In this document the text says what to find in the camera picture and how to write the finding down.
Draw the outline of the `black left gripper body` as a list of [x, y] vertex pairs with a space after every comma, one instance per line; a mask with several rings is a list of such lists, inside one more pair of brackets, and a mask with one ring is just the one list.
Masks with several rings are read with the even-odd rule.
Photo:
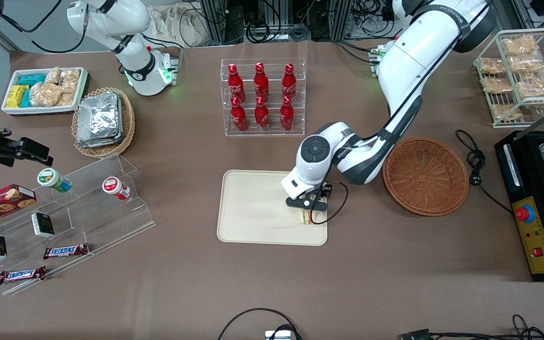
[[313, 191], [310, 193], [309, 198], [313, 202], [323, 202], [326, 203], [328, 201], [328, 198], [330, 198], [332, 194], [332, 184], [330, 183], [324, 183], [317, 189], [316, 191]]

